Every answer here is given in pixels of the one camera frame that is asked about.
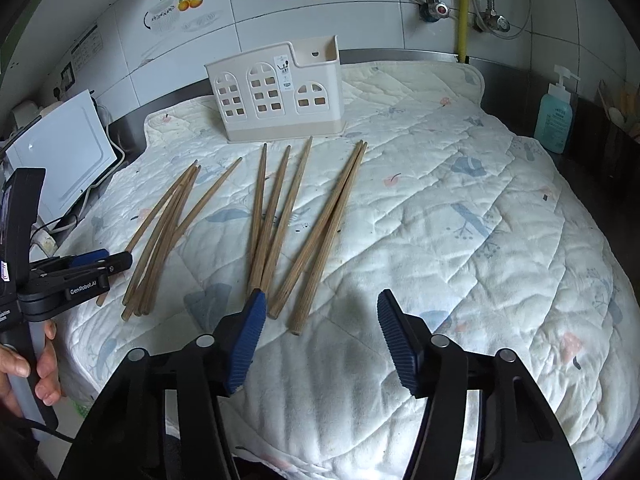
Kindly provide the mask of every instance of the fingernail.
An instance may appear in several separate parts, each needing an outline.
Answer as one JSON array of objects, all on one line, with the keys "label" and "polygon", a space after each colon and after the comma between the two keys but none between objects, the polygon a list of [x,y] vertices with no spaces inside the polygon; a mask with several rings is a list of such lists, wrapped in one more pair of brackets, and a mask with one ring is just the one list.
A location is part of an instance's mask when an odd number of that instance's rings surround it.
[{"label": "fingernail", "polygon": [[15,371],[18,372],[18,375],[20,375],[20,377],[29,377],[29,364],[27,363],[27,361],[18,359],[17,363],[15,364]]}]

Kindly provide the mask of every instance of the finger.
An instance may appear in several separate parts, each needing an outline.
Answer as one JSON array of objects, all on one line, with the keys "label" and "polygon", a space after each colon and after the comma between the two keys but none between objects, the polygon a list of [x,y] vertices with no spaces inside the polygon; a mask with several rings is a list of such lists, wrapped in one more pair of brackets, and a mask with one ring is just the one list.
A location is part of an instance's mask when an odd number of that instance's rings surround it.
[{"label": "finger", "polygon": [[53,372],[58,371],[58,360],[56,359],[56,351],[53,348],[53,343],[47,339],[44,343],[44,350],[42,355],[38,359],[36,371],[41,378],[51,375]]},{"label": "finger", "polygon": [[58,331],[58,327],[56,323],[52,319],[47,319],[44,323],[44,335],[47,336],[47,339],[53,341],[56,337],[56,332]]},{"label": "finger", "polygon": [[0,345],[0,373],[28,377],[29,371],[27,359]]},{"label": "finger", "polygon": [[[53,373],[49,377],[41,379],[36,384],[36,396],[42,400],[47,406],[52,405],[54,402],[60,400],[60,381],[58,380],[58,374]],[[51,403],[47,404],[46,400],[50,399]]]},{"label": "finger", "polygon": [[11,390],[11,384],[6,374],[0,374],[0,404],[4,404],[15,416],[22,416],[22,410]]}]

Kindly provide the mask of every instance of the white appliance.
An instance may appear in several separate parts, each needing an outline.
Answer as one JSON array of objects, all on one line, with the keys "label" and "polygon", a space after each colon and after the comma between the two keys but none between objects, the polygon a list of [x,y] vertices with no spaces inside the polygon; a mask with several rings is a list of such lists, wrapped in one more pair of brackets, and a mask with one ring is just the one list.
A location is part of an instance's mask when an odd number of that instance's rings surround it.
[{"label": "white appliance", "polygon": [[88,90],[41,118],[6,156],[14,169],[47,170],[38,208],[45,223],[65,215],[116,161]]}]

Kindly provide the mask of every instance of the quilted mat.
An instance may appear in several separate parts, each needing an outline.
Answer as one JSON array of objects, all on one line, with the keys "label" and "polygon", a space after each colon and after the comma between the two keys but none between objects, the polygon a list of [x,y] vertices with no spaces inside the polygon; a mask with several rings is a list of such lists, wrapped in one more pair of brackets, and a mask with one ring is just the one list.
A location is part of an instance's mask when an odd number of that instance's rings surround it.
[{"label": "quilted mat", "polygon": [[[355,143],[369,147],[304,332],[291,335],[286,322],[305,275],[265,323],[244,389],[220,400],[233,452],[292,480],[402,478],[424,400],[401,386],[378,325],[376,297],[390,288],[405,312],[467,351],[514,349],[583,477],[597,478],[638,419],[640,384],[640,311],[602,232],[539,143],[481,110],[472,67],[374,62],[342,74],[348,126],[314,139],[276,284]],[[103,307],[65,314],[65,387],[79,400],[95,397],[129,349],[181,348],[242,307],[261,143],[228,144],[211,96],[150,115],[145,133],[145,153],[114,176],[61,254],[123,250],[194,159],[202,170],[187,209],[243,161],[171,252],[150,316],[120,319],[131,271]],[[304,142],[268,147],[273,176],[292,145],[283,196]],[[460,479],[471,472],[477,413],[470,394]],[[170,409],[174,432],[175,420]]]}]

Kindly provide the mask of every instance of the white cable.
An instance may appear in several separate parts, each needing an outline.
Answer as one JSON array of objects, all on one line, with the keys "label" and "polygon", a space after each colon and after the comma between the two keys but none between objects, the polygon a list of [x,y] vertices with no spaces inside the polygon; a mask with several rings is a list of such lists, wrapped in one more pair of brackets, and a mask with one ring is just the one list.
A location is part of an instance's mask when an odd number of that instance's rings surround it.
[{"label": "white cable", "polygon": [[[95,182],[94,184],[91,184],[89,187],[87,187],[86,191],[84,192],[84,200],[82,200],[82,207],[80,208],[80,211],[78,213],[78,222],[80,222],[81,219],[82,219],[82,213],[84,212],[84,208],[86,207],[86,204],[87,204],[87,202],[89,200],[89,193],[91,193],[91,190],[95,189],[98,186],[100,186],[100,184],[102,184],[105,180],[107,180],[107,178],[109,178],[113,173],[115,173],[116,170],[122,165],[122,163],[124,162],[124,158],[125,158],[125,153],[122,150],[122,148],[120,146],[118,146],[115,142],[113,142],[111,140],[111,137],[109,136],[109,123],[111,121],[111,113],[107,110],[107,108],[105,108],[102,105],[98,105],[98,108],[101,108],[106,113],[106,125],[105,125],[104,128],[105,128],[105,133],[107,135],[107,140],[109,141],[111,146],[113,146],[117,151],[120,152],[120,155],[122,156],[122,158],[98,182]],[[75,227],[76,224],[69,224],[69,225],[65,225],[63,227],[58,227],[57,229],[53,229],[53,231],[50,231],[50,233],[51,234],[61,233],[62,231],[66,231],[68,229],[71,229],[71,228]]]},{"label": "white cable", "polygon": [[478,16],[476,23],[479,23],[480,28],[482,28],[482,30],[494,35],[496,38],[500,38],[501,40],[515,40],[516,38],[519,38],[522,35],[522,33],[526,30],[527,23],[529,23],[529,20],[531,18],[531,0],[529,0],[529,10],[527,11],[527,18],[524,20],[524,26],[516,34],[512,34],[511,36],[503,36],[486,26],[486,23],[482,19],[482,16],[479,10],[478,0],[471,0],[471,1],[474,4],[474,10],[476,12],[476,15]]}]

